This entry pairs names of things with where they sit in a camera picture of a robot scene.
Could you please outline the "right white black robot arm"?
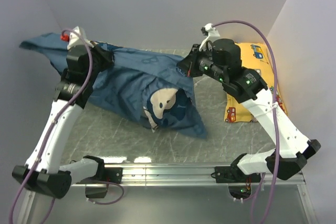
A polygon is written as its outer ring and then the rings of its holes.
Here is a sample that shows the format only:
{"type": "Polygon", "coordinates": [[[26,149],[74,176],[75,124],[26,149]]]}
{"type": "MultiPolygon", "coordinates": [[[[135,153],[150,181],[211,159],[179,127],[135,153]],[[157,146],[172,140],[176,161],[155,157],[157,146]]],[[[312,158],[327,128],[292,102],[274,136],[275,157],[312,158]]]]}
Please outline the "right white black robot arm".
{"type": "Polygon", "coordinates": [[[274,92],[254,69],[242,65],[240,47],[231,39],[206,42],[206,48],[194,44],[177,67],[188,77],[207,75],[221,83],[231,95],[257,119],[273,140],[273,151],[239,155],[225,177],[243,182],[251,174],[272,173],[288,180],[299,173],[321,147],[318,140],[302,134],[278,105],[274,92]]]}

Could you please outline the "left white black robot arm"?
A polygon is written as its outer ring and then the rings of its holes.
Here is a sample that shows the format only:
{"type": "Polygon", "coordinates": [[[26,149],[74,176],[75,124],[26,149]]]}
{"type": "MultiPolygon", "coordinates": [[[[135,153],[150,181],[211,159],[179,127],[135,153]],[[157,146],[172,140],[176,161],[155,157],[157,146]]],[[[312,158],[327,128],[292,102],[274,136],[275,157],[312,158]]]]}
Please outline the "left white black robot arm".
{"type": "Polygon", "coordinates": [[[56,199],[63,198],[71,185],[84,179],[93,183],[105,179],[101,158],[88,155],[64,166],[60,160],[98,74],[113,67],[114,54],[97,45],[78,45],[68,50],[66,63],[40,140],[25,165],[16,165],[12,171],[12,177],[25,189],[56,199]]]}

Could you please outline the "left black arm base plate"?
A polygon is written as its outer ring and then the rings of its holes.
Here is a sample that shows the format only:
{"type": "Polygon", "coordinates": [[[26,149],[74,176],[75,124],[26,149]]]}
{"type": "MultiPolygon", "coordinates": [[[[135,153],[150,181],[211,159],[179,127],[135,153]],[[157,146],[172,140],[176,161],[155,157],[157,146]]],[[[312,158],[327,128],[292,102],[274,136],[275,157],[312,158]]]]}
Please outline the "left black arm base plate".
{"type": "Polygon", "coordinates": [[[111,205],[120,201],[125,193],[121,185],[122,175],[123,168],[121,167],[106,168],[101,179],[94,179],[93,183],[88,183],[85,186],[85,197],[87,201],[97,205],[111,205]],[[96,199],[104,199],[112,187],[118,188],[121,192],[117,199],[111,202],[96,201],[96,199]]]}

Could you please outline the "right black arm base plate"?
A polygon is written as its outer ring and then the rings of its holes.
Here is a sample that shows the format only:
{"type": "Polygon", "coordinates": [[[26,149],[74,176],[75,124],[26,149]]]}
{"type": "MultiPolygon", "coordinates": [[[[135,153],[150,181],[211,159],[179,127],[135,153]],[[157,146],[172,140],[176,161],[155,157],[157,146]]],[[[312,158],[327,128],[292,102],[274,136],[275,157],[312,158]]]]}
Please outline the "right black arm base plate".
{"type": "Polygon", "coordinates": [[[229,184],[229,194],[234,200],[245,201],[253,196],[252,183],[259,183],[261,175],[253,173],[245,175],[231,166],[215,166],[211,178],[217,184],[229,184]]]}

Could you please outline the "blue cartoon mouse pillowcase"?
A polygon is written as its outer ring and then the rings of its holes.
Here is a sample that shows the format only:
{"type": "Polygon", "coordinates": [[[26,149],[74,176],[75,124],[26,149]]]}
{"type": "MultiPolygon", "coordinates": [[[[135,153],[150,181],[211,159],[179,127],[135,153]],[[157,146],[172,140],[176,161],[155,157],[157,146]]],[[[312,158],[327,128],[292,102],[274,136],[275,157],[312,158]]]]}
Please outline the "blue cartoon mouse pillowcase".
{"type": "MultiPolygon", "coordinates": [[[[207,136],[196,109],[193,80],[177,67],[180,56],[90,42],[112,51],[114,65],[98,74],[87,103],[153,131],[170,128],[190,137],[207,136]]],[[[60,34],[24,40],[20,47],[43,54],[60,77],[67,67],[67,43],[60,34]]]]}

